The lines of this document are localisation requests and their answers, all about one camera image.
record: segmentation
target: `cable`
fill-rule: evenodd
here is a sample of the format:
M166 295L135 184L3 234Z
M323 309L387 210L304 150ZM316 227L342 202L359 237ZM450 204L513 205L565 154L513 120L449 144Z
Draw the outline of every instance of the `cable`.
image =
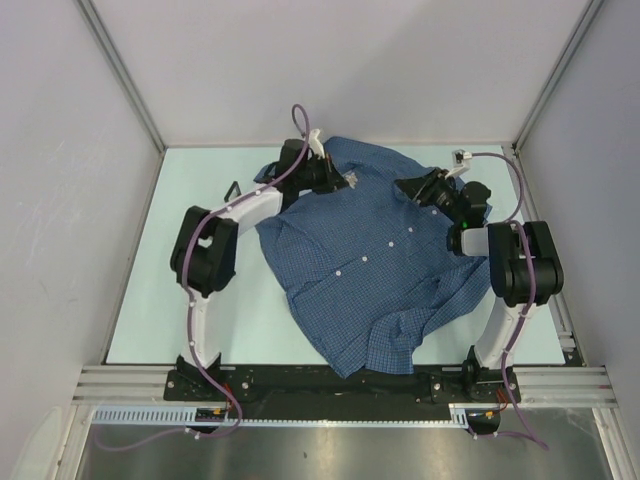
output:
M520 212L520 209L522 208L522 203L524 202L524 180L522 178L522 174L520 173L520 170L518 169L517 165L508 157L501 155L499 153L492 153L492 152L479 152L479 153L472 153L471 154L472 157L495 157L495 158L501 158L502 160L504 160L505 162L507 162L507 165L509 165L513 171L516 174L516 178L518 179L518 204L516 205L516 209L513 211L513 213L511 215L509 215L507 217L506 220L504 220L504 222L510 222L511 220L513 220L514 218L516 218L516 215L518 214L518 212Z
M302 114L302 117L304 118L304 130L302 130L302 128L300 127L300 124L298 123L298 120L296 118L296 111L300 111L300 113ZM228 429L219 431L216 430L212 433L201 433L201 432L197 432L195 435L195 438L199 438L199 437L207 437L207 438L219 438L219 437L224 437L227 436L229 434L231 434L233 431L235 431L239 426L240 423L242 422L242 407L240 406L240 403L238 402L238 400L235 398L235 396L229 392L226 388L224 388L222 385L220 385L218 382L216 382L215 379L213 379L209 373L207 372L207 370L205 369L204 365L202 364L202 362L200 362L200 359L198 358L196 349L195 349L195 340L193 337L193 311L195 308L195 304L196 304L196 299L195 299L195 295L193 294L192 290L189 288L188 285L188 275L189 275L189 265L191 263L191 256L193 255L193 250L196 246L196 244L198 243L198 238L200 237L200 233L202 233L202 230L206 227L207 223L209 223L213 218L217 217L218 215L220 215L221 213L227 212L230 209L232 209L233 207L239 205L240 203L244 202L245 200L247 200L248 198L254 196L254 195L259 195L260 192L265 189L265 188L269 188L269 187L273 187L274 185L277 185L278 183L280 183L282 180L284 180L287 176L289 176L300 164L300 162L302 161L302 159L305 157L305 155L307 154L307 150L309 149L309 134L311 132L311 126L309 123L309 116L307 115L306 110L304 109L304 107L298 103L294 104L293 107L291 108L291 117L293 118L293 123L296 126L296 128L298 129L298 131L302 134L302 137L304 138L304 144L302 146L302 150L300 151L300 154L298 155L298 158L296 159L296 161L293 163L293 165L291 165L291 167L289 167L289 169L284 172L282 175L280 175L279 177L273 179L270 183L268 183L267 185L258 187L257 189L246 193L245 195L242 195L238 198L236 198L235 200L233 200L232 202L228 203L227 205L224 206L224 208L221 208L219 210L216 211L212 211L210 212L206 217L204 217L200 223L198 224L198 226L196 227L196 229L193 232L193 235L191 236L191 239L189 240L189 244L187 246L187 251L185 253L185 257L184 257L184 262L182 264L182 272L181 272L181 279L182 279L182 288L185 290L185 292L187 292L187 295L189 296L189 306L187 309L187 340L189 342L189 351L191 353L191 357L193 358L193 362L196 365L196 368L198 369L198 371L200 372L200 374L211 384L213 385L218 391L220 391L222 394L224 394L229 401L233 404L233 406L236 408L237 412L238 412L238 418L236 419L236 421L234 422L233 425L231 425L231 427L229 427ZM126 452L129 450L133 450L136 449L138 447L141 447L143 445L146 445L147 443L150 443L158 438L162 438L166 435L170 435L173 433L178 433L178 432L184 432L184 431L190 431L188 428L185 430L183 428L172 428L169 430L164 430L162 432L156 433L155 435L152 435L144 440L141 440L139 442L133 443L131 445L125 445L122 447L109 447L107 445L104 445L98 438L97 433L94 434L93 439L95 444L98 446L98 448L101 448L102 450L108 451L108 452Z

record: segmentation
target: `shirt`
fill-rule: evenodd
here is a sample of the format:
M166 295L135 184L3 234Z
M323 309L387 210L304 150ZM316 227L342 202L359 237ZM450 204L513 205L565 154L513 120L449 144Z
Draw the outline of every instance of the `shirt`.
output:
M308 193L262 221L262 251L296 323L338 375L412 373L423 338L483 298L488 262L449 252L452 222L393 183L430 168L346 138L324 147L351 187Z

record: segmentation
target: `gray wall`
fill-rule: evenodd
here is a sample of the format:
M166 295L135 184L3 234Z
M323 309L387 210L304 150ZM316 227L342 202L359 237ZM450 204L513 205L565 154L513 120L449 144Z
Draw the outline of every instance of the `gray wall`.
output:
M640 2L605 4L523 149L575 329L640 447Z
M587 0L95 0L168 145L511 141Z
M0 478L97 360L159 155L70 0L0 3Z

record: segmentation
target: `white bracket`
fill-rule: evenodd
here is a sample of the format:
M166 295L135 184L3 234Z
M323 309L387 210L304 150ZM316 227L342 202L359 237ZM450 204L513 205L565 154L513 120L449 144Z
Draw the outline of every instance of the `white bracket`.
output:
M325 158L326 154L322 141L324 140L324 132L320 128L314 128L309 132L309 148L320 158Z
M453 157L453 168L445 175L444 178L456 178L467 170L471 169L471 158L473 155L466 150L454 150L451 153Z

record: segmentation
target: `black mounting plate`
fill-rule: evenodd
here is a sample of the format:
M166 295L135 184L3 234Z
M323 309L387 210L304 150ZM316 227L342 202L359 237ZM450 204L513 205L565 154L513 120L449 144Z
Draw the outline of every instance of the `black mounting plate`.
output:
M470 392L462 370L455 368L416 366L410 375L360 370L347 379L327 365L227 365L209 372L238 399L244 417L256 420L449 420L450 403L497 403L500 384L483 386L481 394ZM519 400L515 374L511 378ZM164 399L220 402L226 397L204 379L174 369Z

